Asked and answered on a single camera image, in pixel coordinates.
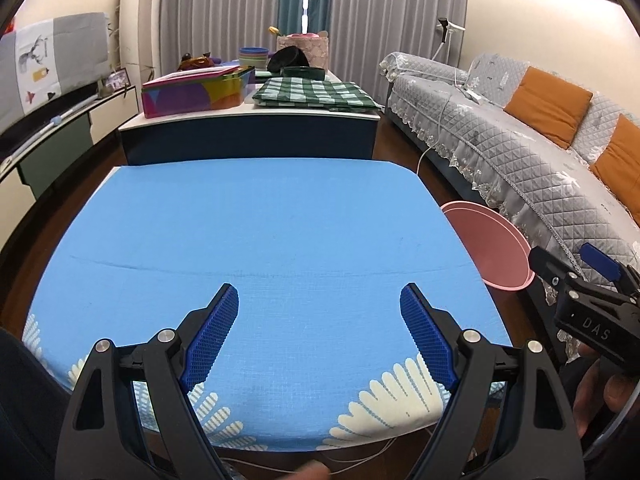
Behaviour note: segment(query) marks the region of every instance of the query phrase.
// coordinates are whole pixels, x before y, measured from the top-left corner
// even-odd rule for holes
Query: sofa armrest
[[[433,79],[447,83],[463,84],[469,74],[444,63],[424,57],[392,52],[380,62],[380,73],[392,83],[401,74],[410,74],[424,79]]]

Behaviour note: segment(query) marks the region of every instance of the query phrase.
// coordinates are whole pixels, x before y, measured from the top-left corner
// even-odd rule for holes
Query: green cabinet door
[[[83,114],[52,134],[20,162],[25,184],[36,199],[94,144],[89,115]]]

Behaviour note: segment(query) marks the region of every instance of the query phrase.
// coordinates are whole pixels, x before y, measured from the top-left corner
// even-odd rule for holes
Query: dark brown floor
[[[418,149],[388,119],[382,117],[376,137],[374,158],[388,160],[415,171],[419,157]],[[122,147],[114,137],[104,144],[101,153],[92,156],[90,160],[80,164],[74,170],[72,182],[70,178],[66,180],[63,178],[54,184],[54,192],[38,211],[37,220],[29,222],[34,227],[31,230],[29,226],[23,229],[22,234],[13,240],[9,250],[3,251],[4,254],[0,260],[0,276],[4,279],[4,283],[0,283],[0,304],[2,305],[0,325],[2,327],[17,336],[21,335],[40,277],[65,230],[109,170],[114,166],[125,164]],[[427,159],[423,160],[419,176],[438,204],[442,205],[459,199],[453,188]],[[520,346],[528,338],[533,338],[534,331],[517,295],[495,290],[490,292],[513,344]],[[476,447],[479,450],[485,449],[489,444],[496,415],[495,410],[487,414],[486,423],[476,440]],[[334,478],[337,480],[404,479],[424,449],[428,437],[427,430],[402,436],[384,454],[362,466],[338,474]],[[336,460],[354,460],[376,453],[383,445],[384,443],[372,444],[331,453],[220,451],[222,456],[284,470],[297,468],[308,460],[316,459],[327,464],[333,471],[337,471],[349,464],[332,462],[327,458],[328,456]],[[270,480],[280,476],[276,472],[250,465],[234,465],[237,465],[238,470],[251,479]]]

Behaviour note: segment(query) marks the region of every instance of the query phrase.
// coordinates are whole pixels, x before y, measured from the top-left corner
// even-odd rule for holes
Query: coffee table
[[[238,318],[190,394],[217,446],[333,449],[436,422],[448,396],[400,316],[408,282],[463,328],[509,341],[416,175],[316,158],[119,168],[53,254],[24,340],[72,386],[95,341],[147,341],[225,282],[238,289]],[[136,393],[155,428],[143,383]]]
[[[327,79],[340,81],[331,72]],[[225,110],[153,119],[137,115],[120,127],[129,165],[256,156],[371,159],[380,120],[376,110],[263,107],[254,104],[254,92]]]

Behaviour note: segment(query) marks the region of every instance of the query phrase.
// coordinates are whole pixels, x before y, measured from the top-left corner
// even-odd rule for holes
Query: pink trash can
[[[473,202],[449,202],[441,209],[488,286],[513,292],[530,285],[531,247],[515,225]]]

